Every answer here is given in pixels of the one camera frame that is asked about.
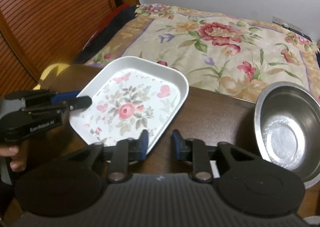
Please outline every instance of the metal bowl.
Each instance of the metal bowl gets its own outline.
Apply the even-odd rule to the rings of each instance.
[[[254,131],[263,159],[295,172],[305,188],[320,180],[320,105],[305,88],[268,85],[256,103]]]

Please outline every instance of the black round disc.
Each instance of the black round disc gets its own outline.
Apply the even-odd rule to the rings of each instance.
[[[280,216],[299,208],[305,193],[293,172],[266,161],[237,163],[218,180],[221,196],[237,210]]]
[[[36,215],[70,215],[92,205],[102,191],[97,174],[75,161],[55,161],[21,177],[15,194],[21,207]]]

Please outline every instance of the brown table top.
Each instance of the brown table top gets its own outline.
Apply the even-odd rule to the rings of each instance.
[[[98,71],[98,69],[87,69],[84,72],[82,66],[70,67],[54,80],[50,88],[60,92],[80,90]],[[257,153],[253,132],[253,111],[254,103],[190,87],[186,102],[154,146],[147,160],[131,165],[129,171],[149,174],[190,172],[192,170],[190,165],[175,161],[171,155],[170,137],[174,129],[180,130],[184,138],[198,138],[210,145],[227,141]],[[46,138],[45,142],[30,143],[30,163],[33,165],[85,146],[84,141],[68,123],[44,135],[38,138]],[[320,183],[306,191],[298,212],[301,217],[317,214],[319,189]]]

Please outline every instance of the bed sheet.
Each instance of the bed sheet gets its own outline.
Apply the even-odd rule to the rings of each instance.
[[[285,28],[162,4],[143,4],[86,64],[137,56],[182,72],[190,86],[257,100],[268,84],[290,81],[320,101],[318,47]]]

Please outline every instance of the ribbed grey surface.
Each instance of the ribbed grey surface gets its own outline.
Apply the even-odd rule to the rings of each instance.
[[[139,175],[109,185],[99,201],[61,218],[26,213],[14,227],[289,227],[307,226],[295,215],[259,219],[224,204],[209,184],[187,174]]]

